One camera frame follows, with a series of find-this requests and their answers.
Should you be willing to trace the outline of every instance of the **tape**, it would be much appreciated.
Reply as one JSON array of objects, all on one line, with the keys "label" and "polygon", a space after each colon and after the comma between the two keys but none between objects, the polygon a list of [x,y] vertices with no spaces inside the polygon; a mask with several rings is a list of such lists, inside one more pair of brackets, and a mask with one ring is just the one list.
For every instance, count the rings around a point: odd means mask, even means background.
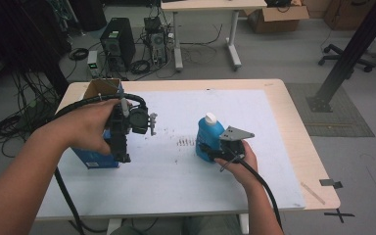
[{"label": "tape", "polygon": [[336,212],[336,213],[325,212],[324,214],[325,214],[325,215],[338,216],[338,217],[340,218],[340,220],[341,220],[342,223],[344,223],[344,219],[343,219],[344,216],[347,216],[347,217],[355,217],[355,215],[353,215],[352,213],[341,213],[341,212],[340,212],[340,209],[337,209],[337,212]]},{"label": "tape", "polygon": [[334,189],[344,187],[341,181],[335,182],[333,179],[319,179],[319,182],[322,186],[334,186]]}]

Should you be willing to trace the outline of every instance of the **office chair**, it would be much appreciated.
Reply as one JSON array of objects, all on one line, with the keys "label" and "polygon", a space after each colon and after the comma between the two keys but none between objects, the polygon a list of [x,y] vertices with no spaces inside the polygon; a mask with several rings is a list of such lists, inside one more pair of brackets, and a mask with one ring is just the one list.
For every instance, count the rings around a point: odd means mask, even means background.
[{"label": "office chair", "polygon": [[[323,66],[323,64],[325,64],[325,61],[329,61],[329,60],[338,60],[341,58],[341,55],[344,53],[343,50],[341,50],[340,48],[338,48],[337,46],[333,45],[333,44],[329,44],[329,46],[325,47],[323,49],[323,52],[324,53],[329,53],[330,51],[334,51],[335,53],[337,53],[338,55],[329,55],[329,56],[323,56],[322,59],[320,59],[320,61],[318,62],[318,64],[320,66]],[[363,65],[365,66],[364,67],[364,71],[365,72],[371,72],[373,68],[375,68],[375,64],[371,63],[371,62],[368,62],[368,61],[365,61],[363,59],[359,59],[357,61],[357,63],[359,63],[360,65]]]}]

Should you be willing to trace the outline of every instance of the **metal pole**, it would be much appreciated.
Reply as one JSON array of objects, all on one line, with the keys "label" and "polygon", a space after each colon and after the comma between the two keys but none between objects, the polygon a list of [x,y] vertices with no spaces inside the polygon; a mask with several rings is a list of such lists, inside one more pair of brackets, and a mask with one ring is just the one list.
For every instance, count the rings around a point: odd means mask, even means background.
[{"label": "metal pole", "polygon": [[353,67],[361,58],[364,51],[376,37],[376,2],[365,17],[350,43],[344,50],[341,58],[332,68],[320,89],[314,97],[307,97],[307,102],[313,112],[332,112],[329,102],[335,92],[352,72]]}]

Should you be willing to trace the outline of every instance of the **metal bracket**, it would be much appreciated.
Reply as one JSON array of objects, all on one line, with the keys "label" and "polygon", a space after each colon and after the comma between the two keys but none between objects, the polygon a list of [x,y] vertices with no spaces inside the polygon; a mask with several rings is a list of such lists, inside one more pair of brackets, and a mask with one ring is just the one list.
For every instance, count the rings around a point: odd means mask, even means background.
[{"label": "metal bracket", "polygon": [[228,126],[228,128],[219,136],[219,139],[226,141],[236,141],[253,137],[255,137],[254,133]]},{"label": "metal bracket", "polygon": [[150,125],[150,127],[151,127],[151,135],[156,135],[157,134],[157,132],[155,132],[155,123],[157,123],[157,121],[156,121],[157,116],[158,115],[155,114],[155,113],[151,113],[149,115],[149,118],[151,119],[151,125]]},{"label": "metal bracket", "polygon": [[306,97],[306,101],[309,104],[309,108],[314,113],[332,113],[332,107],[319,98],[315,97]]}]

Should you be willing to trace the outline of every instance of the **bag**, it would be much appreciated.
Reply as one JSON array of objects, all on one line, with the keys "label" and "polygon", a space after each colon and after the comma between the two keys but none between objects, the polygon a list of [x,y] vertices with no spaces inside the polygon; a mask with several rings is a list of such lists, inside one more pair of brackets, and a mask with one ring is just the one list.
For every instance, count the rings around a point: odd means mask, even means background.
[{"label": "bag", "polygon": [[289,7],[292,0],[264,0],[267,7]]}]

